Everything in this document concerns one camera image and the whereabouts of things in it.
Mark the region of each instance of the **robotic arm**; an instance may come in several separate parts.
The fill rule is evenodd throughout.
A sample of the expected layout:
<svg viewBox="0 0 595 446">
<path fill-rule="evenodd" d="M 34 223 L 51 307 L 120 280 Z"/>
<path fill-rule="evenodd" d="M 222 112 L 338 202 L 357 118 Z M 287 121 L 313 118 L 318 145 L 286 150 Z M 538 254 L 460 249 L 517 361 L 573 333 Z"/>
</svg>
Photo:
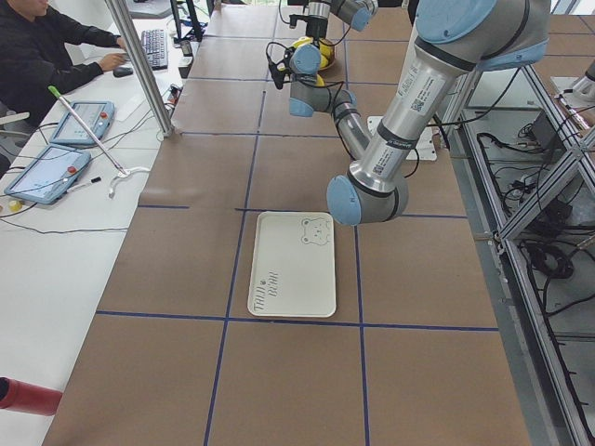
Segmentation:
<svg viewBox="0 0 595 446">
<path fill-rule="evenodd" d="M 358 225 L 399 216 L 408 197 L 399 167 L 456 78 L 540 60 L 548 42 L 549 7 L 549 0 L 420 0 L 397 94 L 374 135 L 351 93 L 315 87 L 315 45 L 296 51 L 289 62 L 290 112 L 329 112 L 355 158 L 347 174 L 328 186 L 335 220 Z"/>
</svg>

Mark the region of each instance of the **person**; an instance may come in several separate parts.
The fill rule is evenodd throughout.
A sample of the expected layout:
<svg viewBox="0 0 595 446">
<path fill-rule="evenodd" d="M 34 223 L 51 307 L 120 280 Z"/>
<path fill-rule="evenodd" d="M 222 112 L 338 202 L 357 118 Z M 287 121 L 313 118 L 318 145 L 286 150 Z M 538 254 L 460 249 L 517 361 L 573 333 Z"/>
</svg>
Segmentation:
<svg viewBox="0 0 595 446">
<path fill-rule="evenodd" d="M 85 26 L 59 13 L 47 0 L 0 0 L 0 101 L 15 112 L 29 112 L 37 127 L 56 98 L 125 63 L 124 53 L 73 65 L 64 44 L 126 49 L 118 35 Z"/>
</svg>

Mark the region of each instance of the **white table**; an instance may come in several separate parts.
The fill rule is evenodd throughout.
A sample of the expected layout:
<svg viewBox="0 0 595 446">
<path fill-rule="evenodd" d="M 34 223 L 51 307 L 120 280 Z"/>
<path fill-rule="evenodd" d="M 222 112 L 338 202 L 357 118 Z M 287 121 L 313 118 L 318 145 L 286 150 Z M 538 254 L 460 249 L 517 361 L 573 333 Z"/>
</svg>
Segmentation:
<svg viewBox="0 0 595 446">
<path fill-rule="evenodd" d="M 167 22 L 139 20 L 137 27 L 140 32 L 164 27 Z M 113 51 L 98 49 L 89 60 Z M 165 93 L 171 84 L 181 85 L 180 58 L 181 51 L 170 47 L 168 70 L 154 72 L 160 91 Z M 152 166 L 162 135 L 136 75 L 114 78 L 105 73 L 66 98 L 114 102 L 117 112 L 105 139 L 127 132 L 149 117 L 139 130 L 120 140 L 111 154 L 127 168 Z M 57 103 L 44 123 L 57 122 L 63 113 Z M 47 137 L 53 128 L 45 129 Z M 20 155 L 36 156 L 45 145 L 41 134 L 36 133 Z M 92 149 L 91 154 L 101 152 Z M 25 166 L 31 161 L 21 156 L 13 166 Z M 110 199 L 108 187 L 116 173 L 108 158 L 99 156 L 79 177 L 79 183 L 93 177 L 101 177 L 101 182 L 68 193 L 52 205 L 37 205 L 7 221 L 38 230 L 126 228 L 148 175 L 138 173 L 122 181 Z M 7 174 L 0 180 L 2 191 L 15 175 Z M 10 200 L 0 198 L 4 207 L 0 215 L 10 214 Z M 66 387 L 125 235 L 125 230 L 41 235 L 0 221 L 0 376 L 59 390 Z M 0 445 L 39 445 L 51 420 L 0 411 Z"/>
</svg>

